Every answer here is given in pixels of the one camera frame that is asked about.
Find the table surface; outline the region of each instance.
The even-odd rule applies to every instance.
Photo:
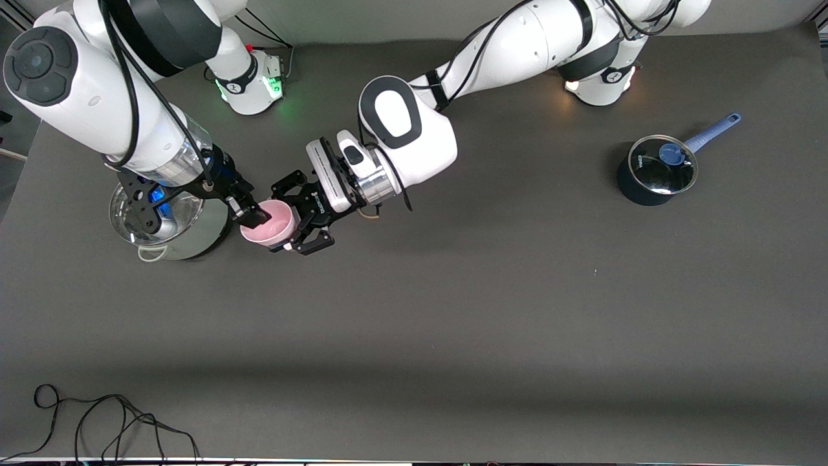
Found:
[[[450,42],[309,46],[286,99],[231,112],[201,69],[162,89],[266,197],[309,141],[356,129],[374,76]],[[42,382],[117,391],[204,456],[828,463],[828,85],[813,25],[658,37],[610,108],[545,74],[458,100],[457,162],[335,247],[271,255],[234,233],[145,265],[112,231],[115,176],[44,125],[0,232],[0,453],[39,444]],[[665,206],[614,169],[652,133],[739,111]],[[67,407],[43,454],[71,455]],[[98,453],[120,410],[89,419]],[[183,439],[165,436],[168,454]],[[130,456],[154,456],[148,429]]]

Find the white wall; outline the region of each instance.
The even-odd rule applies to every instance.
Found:
[[[18,0],[36,16],[62,0]],[[463,38],[517,0],[249,0],[249,7],[296,44]],[[762,32],[798,24],[821,0],[713,0],[699,22],[677,34]],[[254,45],[270,43],[233,21]]]

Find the gray button pad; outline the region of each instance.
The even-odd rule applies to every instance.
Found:
[[[41,106],[59,104],[71,91],[78,68],[72,38],[56,27],[23,32],[9,47],[3,79],[12,93]]]

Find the pink cup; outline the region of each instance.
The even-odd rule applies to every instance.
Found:
[[[257,245],[270,247],[290,239],[299,223],[299,215],[292,207],[277,199],[268,199],[259,203],[263,211],[270,214],[271,219],[256,228],[242,226],[242,236],[245,240]]]

